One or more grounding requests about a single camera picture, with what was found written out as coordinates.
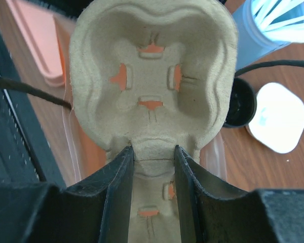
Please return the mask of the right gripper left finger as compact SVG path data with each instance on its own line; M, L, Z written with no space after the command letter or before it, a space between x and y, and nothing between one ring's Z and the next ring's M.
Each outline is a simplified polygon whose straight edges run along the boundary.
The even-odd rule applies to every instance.
M0 242L127 242L133 148L68 188L0 183Z

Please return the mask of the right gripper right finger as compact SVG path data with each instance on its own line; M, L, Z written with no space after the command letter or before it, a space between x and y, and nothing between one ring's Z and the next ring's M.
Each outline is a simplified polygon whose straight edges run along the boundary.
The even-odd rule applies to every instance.
M182 242L304 242L304 189L244 191L174 152Z

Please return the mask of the orange paper gift bag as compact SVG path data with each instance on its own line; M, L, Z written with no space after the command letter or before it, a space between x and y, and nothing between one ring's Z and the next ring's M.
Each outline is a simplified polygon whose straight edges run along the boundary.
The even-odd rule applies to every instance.
M52 125L64 130L68 159L54 158L29 95L62 106L62 120L53 120ZM89 153L82 135L62 99L20 80L0 34L0 182L43 181L62 185L62 167L69 167L71 184L81 181L86 176L82 170L83 155Z

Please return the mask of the black coffee cup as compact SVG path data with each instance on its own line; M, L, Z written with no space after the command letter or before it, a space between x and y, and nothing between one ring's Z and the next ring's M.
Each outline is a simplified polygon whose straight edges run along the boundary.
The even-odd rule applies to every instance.
M247 126L254 118L256 109L257 100L254 88L244 79L234 78L229 111L223 127L241 128Z

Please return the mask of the cream square bowl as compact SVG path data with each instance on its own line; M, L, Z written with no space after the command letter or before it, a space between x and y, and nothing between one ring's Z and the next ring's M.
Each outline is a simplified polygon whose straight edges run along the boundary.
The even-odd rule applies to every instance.
M246 126L257 141L279 154L291 152L304 131L304 102L279 83L268 83L256 94L257 108Z

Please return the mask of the blue straw holder cup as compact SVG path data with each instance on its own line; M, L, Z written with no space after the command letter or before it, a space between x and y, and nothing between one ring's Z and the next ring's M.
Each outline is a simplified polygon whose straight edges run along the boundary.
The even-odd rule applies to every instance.
M251 15L251 1L244 1L232 14L238 28L238 57L236 70L284 48L291 43L274 42L264 36Z

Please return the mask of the pink plastic tray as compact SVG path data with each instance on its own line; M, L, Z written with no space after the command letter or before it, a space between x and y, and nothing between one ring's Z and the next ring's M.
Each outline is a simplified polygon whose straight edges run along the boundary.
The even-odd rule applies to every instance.
M54 14L28 1L6 1L45 82L64 85Z

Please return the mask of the white wrapped straws bundle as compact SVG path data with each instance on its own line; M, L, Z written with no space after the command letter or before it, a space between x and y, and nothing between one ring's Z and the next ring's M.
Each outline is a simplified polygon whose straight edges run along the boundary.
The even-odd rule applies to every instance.
M268 39L304 44L304 0L251 1L251 15Z

